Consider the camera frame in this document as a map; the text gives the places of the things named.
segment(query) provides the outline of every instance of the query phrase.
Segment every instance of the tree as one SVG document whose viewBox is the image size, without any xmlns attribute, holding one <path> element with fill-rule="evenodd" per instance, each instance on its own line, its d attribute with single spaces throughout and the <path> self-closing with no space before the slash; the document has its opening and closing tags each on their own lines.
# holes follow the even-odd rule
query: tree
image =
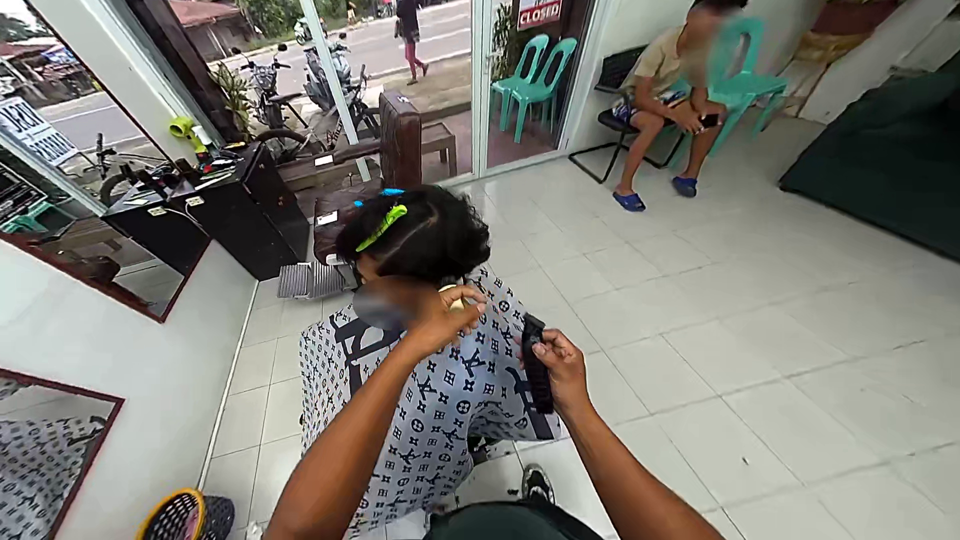
<svg viewBox="0 0 960 540">
<path fill-rule="evenodd" d="M 30 37 L 50 36 L 43 28 L 31 28 L 22 20 L 0 13 L 0 40 L 6 42 L 23 41 Z"/>
</svg>

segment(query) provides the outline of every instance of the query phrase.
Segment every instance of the black hair clipper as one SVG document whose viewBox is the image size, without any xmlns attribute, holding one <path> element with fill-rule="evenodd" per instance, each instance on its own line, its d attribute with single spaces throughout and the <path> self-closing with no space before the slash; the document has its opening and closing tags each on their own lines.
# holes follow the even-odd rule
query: black hair clipper
<svg viewBox="0 0 960 540">
<path fill-rule="evenodd" d="M 540 414 L 553 412 L 553 393 L 550 391 L 550 374 L 546 366 L 534 355 L 534 344 L 543 341 L 543 323 L 530 313 L 523 315 L 522 347 L 523 371 L 530 382 L 530 395 L 534 408 Z"/>
</svg>

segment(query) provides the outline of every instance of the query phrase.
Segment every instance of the mirror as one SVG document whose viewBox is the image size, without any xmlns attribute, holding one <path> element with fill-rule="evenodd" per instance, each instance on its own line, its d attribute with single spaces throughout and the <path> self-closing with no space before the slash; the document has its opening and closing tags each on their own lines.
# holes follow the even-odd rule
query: mirror
<svg viewBox="0 0 960 540">
<path fill-rule="evenodd" d="M 0 369 L 0 535 L 56 535 L 123 401 Z"/>
</svg>

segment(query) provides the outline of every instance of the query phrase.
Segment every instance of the yellow-green hair dryer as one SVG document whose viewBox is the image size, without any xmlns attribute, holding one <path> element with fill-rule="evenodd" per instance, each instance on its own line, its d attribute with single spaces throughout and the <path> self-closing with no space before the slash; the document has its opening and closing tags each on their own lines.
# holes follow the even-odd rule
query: yellow-green hair dryer
<svg viewBox="0 0 960 540">
<path fill-rule="evenodd" d="M 170 121 L 170 135 L 179 138 L 185 138 L 193 144 L 193 151 L 197 154 L 205 154 L 207 152 L 206 145 L 204 145 L 200 138 L 197 137 L 197 134 L 193 132 L 193 128 L 196 124 L 193 122 L 193 118 L 188 118 L 186 116 L 177 116 Z"/>
</svg>

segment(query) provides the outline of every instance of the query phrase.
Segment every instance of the hand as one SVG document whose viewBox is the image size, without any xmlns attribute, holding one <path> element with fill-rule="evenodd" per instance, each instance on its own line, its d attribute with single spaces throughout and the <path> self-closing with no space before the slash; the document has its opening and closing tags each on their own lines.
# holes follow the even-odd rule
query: hand
<svg viewBox="0 0 960 540">
<path fill-rule="evenodd" d="M 462 301 L 464 309 L 450 310 L 456 301 Z M 423 293 L 417 305 L 417 317 L 409 325 L 397 347 L 402 347 L 417 362 L 433 355 L 449 343 L 459 340 L 459 331 L 471 333 L 477 328 L 477 320 L 487 309 L 487 297 L 468 285 L 458 285 L 444 292 Z"/>
<path fill-rule="evenodd" d="M 561 415 L 581 407 L 593 407 L 587 393 L 584 353 L 559 330 L 543 331 L 543 342 L 534 345 L 534 355 L 550 372 L 553 401 Z"/>
<path fill-rule="evenodd" d="M 674 112 L 673 121 L 689 134 L 696 135 L 704 130 L 704 125 L 700 123 L 700 113 L 696 110 L 677 110 Z"/>
</svg>

